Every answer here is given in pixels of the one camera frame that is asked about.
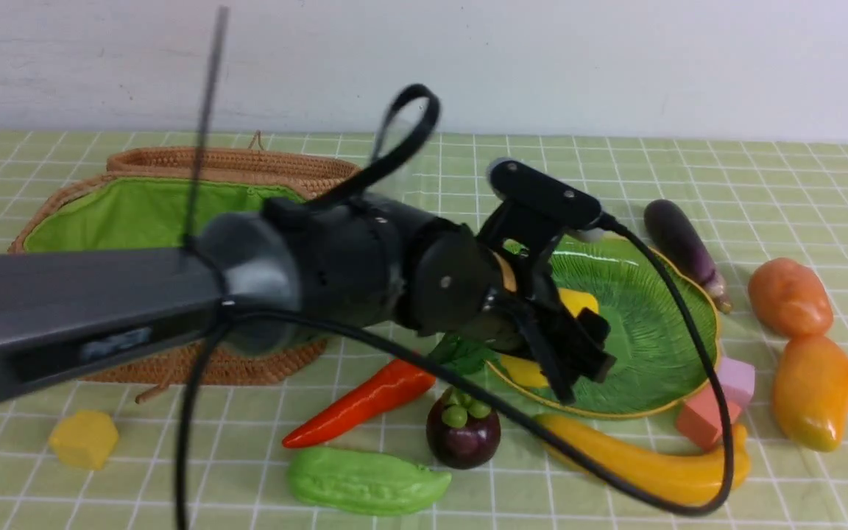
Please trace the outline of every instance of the table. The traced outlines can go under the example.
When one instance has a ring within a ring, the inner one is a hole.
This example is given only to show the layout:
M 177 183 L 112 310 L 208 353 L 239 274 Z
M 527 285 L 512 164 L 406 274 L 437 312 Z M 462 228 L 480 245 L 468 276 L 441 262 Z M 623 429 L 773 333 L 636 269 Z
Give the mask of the table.
M 250 133 L 215 134 L 211 144 L 246 147 Z M 364 165 L 371 135 L 264 135 L 266 148 L 335 155 Z M 148 145 L 193 144 L 182 132 L 0 131 L 0 252 L 47 196 L 104 170 L 107 156 Z M 723 269 L 735 300 L 724 317 L 721 351 L 753 363 L 757 390 L 743 414 L 751 439 L 750 479 L 724 509 L 703 520 L 670 517 L 548 461 L 534 439 L 506 423 L 490 464 L 454 473 L 433 509 L 411 517 L 359 517 L 301 506 L 286 491 L 292 456 L 279 439 L 386 363 L 367 347 L 334 340 L 327 353 L 282 385 L 203 390 L 192 450 L 194 528 L 848 528 L 848 432 L 835 453 L 787 442 L 768 398 L 783 342 L 751 315 L 744 291 L 757 265 L 787 255 L 815 269 L 838 319 L 829 335 L 848 352 L 848 145 L 664 138 L 540 138 L 435 135 L 407 168 L 413 198 L 458 222 L 481 224 L 498 204 L 478 177 L 499 155 L 595 194 L 622 222 L 645 234 L 643 206 L 664 196 L 692 217 Z M 405 345 L 428 348 L 403 329 L 381 328 Z M 499 390 L 498 382 L 485 382 Z M 179 389 L 137 406 L 138 385 L 70 383 L 0 405 L 0 528 L 155 529 L 172 527 L 174 412 Z M 538 406 L 502 395 L 530 412 Z M 431 462 L 423 436 L 430 400 L 419 400 L 337 440 Z M 120 444 L 98 473 L 62 467 L 46 439 L 75 409 L 114 415 Z M 658 451 L 686 451 L 671 414 L 596 422 L 599 429 Z

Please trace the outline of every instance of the pink block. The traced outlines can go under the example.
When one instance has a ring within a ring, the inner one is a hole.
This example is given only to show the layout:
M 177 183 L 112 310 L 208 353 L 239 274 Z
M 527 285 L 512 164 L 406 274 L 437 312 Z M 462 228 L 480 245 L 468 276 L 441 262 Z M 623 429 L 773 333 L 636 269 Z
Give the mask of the pink block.
M 732 400 L 728 400 L 727 405 L 728 418 L 734 423 L 741 415 L 741 407 Z M 676 418 L 676 429 L 703 451 L 709 452 L 718 444 L 721 439 L 721 417 L 711 386 L 706 385 L 697 395 L 686 400 Z
M 747 410 L 751 396 L 755 395 L 755 367 L 746 362 L 723 356 L 718 367 L 724 397 L 741 410 Z

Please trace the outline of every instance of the basket handle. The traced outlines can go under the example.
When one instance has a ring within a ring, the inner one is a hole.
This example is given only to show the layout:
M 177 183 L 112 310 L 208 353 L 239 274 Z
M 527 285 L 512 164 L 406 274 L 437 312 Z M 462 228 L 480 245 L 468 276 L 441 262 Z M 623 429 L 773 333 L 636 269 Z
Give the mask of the basket handle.
M 250 139 L 250 144 L 248 144 L 248 149 L 253 149 L 253 144 L 255 144 L 255 142 L 257 142 L 257 147 L 260 147 L 261 151 L 266 151 L 266 148 L 264 147 L 264 143 L 261 140 L 260 130 L 256 130 L 255 133 L 253 133 L 253 138 Z

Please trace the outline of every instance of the yellow block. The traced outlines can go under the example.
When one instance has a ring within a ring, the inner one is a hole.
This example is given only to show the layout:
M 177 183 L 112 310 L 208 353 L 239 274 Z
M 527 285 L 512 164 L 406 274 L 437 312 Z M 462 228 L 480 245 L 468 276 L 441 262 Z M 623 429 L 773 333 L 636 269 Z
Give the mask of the yellow block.
M 562 299 L 562 304 L 565 304 L 572 316 L 577 317 L 585 308 L 596 313 L 600 309 L 598 299 L 590 293 L 559 288 L 558 295 Z M 548 379 L 545 379 L 545 376 L 542 375 L 542 369 L 535 361 L 499 353 L 499 364 L 506 370 L 512 382 L 518 386 L 526 389 L 544 389 L 548 386 Z
M 577 317 L 582 314 L 582 309 L 585 308 L 589 308 L 593 312 L 600 314 L 598 299 L 594 298 L 591 293 L 559 288 L 558 296 L 562 299 L 562 304 L 568 308 L 568 312 L 572 316 Z
M 63 464 L 101 470 L 120 440 L 120 433 L 107 413 L 80 410 L 54 427 L 48 445 Z

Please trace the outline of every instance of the purple eggplant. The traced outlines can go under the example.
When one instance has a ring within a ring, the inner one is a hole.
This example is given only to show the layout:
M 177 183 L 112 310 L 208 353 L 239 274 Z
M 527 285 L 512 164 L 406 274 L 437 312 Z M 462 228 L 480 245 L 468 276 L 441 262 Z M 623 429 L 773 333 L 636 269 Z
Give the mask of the purple eggplant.
M 499 416 L 485 403 L 448 389 L 427 416 L 427 443 L 447 467 L 469 470 L 484 465 L 499 447 Z
M 657 199 L 643 211 L 643 223 L 657 250 L 683 275 L 700 285 L 716 308 L 723 313 L 731 312 L 726 282 L 686 213 L 675 202 Z

